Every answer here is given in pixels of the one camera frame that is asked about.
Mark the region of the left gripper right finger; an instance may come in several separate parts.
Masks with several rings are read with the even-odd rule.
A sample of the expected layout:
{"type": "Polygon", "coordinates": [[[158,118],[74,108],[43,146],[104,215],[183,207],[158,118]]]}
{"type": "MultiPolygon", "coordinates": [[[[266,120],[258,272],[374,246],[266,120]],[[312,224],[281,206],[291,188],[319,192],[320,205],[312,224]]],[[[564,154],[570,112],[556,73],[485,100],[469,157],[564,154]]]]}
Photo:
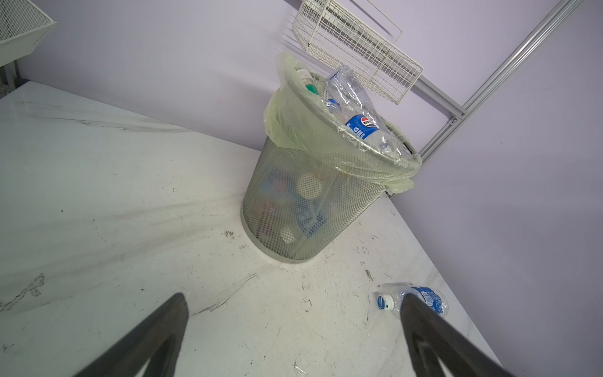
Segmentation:
{"type": "Polygon", "coordinates": [[[446,366],[453,376],[512,377],[418,297],[403,299],[400,320],[417,376],[443,376],[446,366]]]}

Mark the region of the green label clear bottle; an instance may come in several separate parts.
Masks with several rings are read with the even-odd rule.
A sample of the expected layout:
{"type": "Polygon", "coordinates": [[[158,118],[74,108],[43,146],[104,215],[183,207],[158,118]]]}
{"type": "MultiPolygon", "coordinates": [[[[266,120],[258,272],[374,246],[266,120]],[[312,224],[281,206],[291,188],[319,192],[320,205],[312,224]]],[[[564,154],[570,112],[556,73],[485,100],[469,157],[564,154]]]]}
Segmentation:
{"type": "Polygon", "coordinates": [[[311,93],[319,96],[320,92],[317,89],[317,86],[315,84],[315,80],[312,77],[311,73],[307,70],[307,69],[298,69],[296,71],[296,74],[298,76],[298,78],[300,79],[301,83],[303,84],[303,86],[311,93]]]}

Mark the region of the grey mesh waste bin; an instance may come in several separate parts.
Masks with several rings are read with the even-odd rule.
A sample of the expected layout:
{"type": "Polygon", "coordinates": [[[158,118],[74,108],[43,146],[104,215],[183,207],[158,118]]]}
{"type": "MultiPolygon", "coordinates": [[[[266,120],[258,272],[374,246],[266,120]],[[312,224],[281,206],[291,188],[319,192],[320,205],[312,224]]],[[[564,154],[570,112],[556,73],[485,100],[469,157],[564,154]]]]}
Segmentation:
{"type": "MultiPolygon", "coordinates": [[[[321,97],[324,78],[304,69],[311,73],[321,97]]],[[[375,125],[400,141],[403,156],[417,153],[392,123],[381,119],[375,125]]],[[[266,254],[285,262],[305,262],[387,192],[306,152],[280,148],[266,135],[243,198],[241,218],[248,236],[266,254]]]]}

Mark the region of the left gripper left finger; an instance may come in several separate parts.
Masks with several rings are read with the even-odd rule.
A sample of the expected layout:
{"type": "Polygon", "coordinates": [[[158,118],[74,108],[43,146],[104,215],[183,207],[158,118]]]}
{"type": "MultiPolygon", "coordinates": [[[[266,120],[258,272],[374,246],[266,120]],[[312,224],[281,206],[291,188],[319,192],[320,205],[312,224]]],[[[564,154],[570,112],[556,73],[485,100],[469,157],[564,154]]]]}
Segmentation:
{"type": "Polygon", "coordinates": [[[178,292],[78,376],[173,376],[188,323],[188,304],[178,292]]]}

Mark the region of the white mesh two-tier shelf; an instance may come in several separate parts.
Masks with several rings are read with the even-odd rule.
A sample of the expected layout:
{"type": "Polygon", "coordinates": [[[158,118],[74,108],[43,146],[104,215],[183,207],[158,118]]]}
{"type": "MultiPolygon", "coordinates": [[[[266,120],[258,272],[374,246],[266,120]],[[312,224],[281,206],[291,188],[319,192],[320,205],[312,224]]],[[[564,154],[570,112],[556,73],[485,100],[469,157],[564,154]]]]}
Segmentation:
{"type": "Polygon", "coordinates": [[[1,66],[33,53],[56,22],[29,0],[1,0],[1,66]]]}

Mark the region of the crushed clear bottle white cap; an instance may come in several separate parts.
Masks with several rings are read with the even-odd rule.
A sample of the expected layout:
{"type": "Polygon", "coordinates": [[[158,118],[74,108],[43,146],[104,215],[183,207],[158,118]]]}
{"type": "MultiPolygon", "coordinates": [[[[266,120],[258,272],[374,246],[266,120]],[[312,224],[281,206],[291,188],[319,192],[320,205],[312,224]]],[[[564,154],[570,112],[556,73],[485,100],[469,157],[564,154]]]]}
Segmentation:
{"type": "Polygon", "coordinates": [[[381,119],[369,95],[353,70],[341,65],[324,80],[321,99],[329,112],[342,123],[348,123],[353,116],[365,116],[374,124],[381,119]]]}

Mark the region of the small blue label bottle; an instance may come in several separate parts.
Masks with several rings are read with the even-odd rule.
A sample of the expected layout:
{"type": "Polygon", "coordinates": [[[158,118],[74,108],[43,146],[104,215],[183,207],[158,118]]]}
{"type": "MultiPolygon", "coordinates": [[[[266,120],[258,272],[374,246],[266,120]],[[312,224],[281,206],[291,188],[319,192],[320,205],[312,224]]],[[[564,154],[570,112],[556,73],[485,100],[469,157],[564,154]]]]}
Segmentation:
{"type": "Polygon", "coordinates": [[[389,131],[378,128],[369,118],[358,114],[350,118],[347,127],[364,144],[372,147],[377,152],[391,158],[400,158],[403,154],[403,145],[389,131]]]}

